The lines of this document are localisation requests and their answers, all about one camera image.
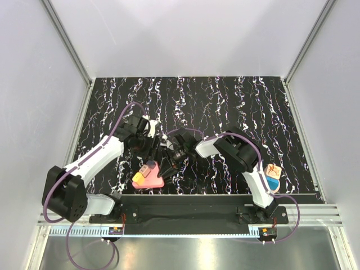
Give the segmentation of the pink plug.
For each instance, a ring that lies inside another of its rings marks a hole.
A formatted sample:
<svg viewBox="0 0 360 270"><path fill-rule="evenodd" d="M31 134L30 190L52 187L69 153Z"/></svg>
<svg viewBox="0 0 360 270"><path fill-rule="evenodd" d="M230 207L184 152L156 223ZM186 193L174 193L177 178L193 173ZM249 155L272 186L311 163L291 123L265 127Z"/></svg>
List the pink plug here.
<svg viewBox="0 0 360 270"><path fill-rule="evenodd" d="M139 172L146 178L151 173L151 168L145 164L140 168Z"/></svg>

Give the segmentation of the pink triangular power socket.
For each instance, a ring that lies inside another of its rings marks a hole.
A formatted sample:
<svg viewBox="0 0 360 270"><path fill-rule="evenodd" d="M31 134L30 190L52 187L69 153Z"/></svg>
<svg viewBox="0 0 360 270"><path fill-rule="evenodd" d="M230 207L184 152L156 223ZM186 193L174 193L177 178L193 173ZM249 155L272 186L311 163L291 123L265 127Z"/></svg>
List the pink triangular power socket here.
<svg viewBox="0 0 360 270"><path fill-rule="evenodd" d="M145 178L145 181L142 185L133 184L132 186L135 189L146 189L146 188L162 188L165 183L162 178L158 177L159 167L156 164L156 167L151 170L151 173Z"/></svg>

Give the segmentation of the yellow plug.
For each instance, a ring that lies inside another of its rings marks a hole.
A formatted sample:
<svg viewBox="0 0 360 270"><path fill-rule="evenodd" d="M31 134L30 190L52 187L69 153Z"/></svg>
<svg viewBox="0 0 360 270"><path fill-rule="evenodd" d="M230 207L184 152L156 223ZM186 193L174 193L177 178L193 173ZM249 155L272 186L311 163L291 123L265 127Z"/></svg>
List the yellow plug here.
<svg viewBox="0 0 360 270"><path fill-rule="evenodd" d="M132 181L133 181L133 184L142 185L145 181L145 178L140 172L137 172L133 176Z"/></svg>

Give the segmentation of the dark grey plug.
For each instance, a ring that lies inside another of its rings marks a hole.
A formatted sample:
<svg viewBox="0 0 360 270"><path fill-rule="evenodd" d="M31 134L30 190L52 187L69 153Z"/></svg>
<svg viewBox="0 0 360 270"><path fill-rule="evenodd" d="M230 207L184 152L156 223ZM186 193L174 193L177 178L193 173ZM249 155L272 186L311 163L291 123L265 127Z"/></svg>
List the dark grey plug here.
<svg viewBox="0 0 360 270"><path fill-rule="evenodd" d="M155 167L156 167L156 163L152 160L149 160L146 165L151 169L153 170Z"/></svg>

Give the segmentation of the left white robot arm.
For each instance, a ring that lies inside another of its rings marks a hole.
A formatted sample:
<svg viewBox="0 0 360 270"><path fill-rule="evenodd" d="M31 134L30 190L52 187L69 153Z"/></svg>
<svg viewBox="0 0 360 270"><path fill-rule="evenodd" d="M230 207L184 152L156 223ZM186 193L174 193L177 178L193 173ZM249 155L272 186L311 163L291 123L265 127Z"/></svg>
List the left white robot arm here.
<svg viewBox="0 0 360 270"><path fill-rule="evenodd" d="M131 115L78 160L63 168L52 167L43 191L44 219L56 223L48 216L48 212L52 211L59 215L59 220L66 219L71 223L83 215L94 215L110 223L117 222L123 217L120 195L89 193L87 186L101 170L127 151L145 161L132 177L134 188L164 187L157 157L160 137L155 132L158 125L157 120L151 120L147 115Z"/></svg>

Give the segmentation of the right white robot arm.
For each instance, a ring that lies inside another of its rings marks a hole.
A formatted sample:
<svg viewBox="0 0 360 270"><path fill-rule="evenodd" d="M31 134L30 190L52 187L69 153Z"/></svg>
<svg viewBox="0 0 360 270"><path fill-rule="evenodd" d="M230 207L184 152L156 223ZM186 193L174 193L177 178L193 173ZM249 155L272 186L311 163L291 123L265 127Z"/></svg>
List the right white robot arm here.
<svg viewBox="0 0 360 270"><path fill-rule="evenodd" d="M175 139L175 146L158 147L155 157L159 177L168 179L174 176L186 159L221 155L228 166L243 175L252 194L254 206L239 213L242 219L249 224L268 223L275 219L278 202L275 191L266 179L262 152L255 140L238 127L231 127L219 135L202 140L195 139L182 128L175 132Z"/></svg>

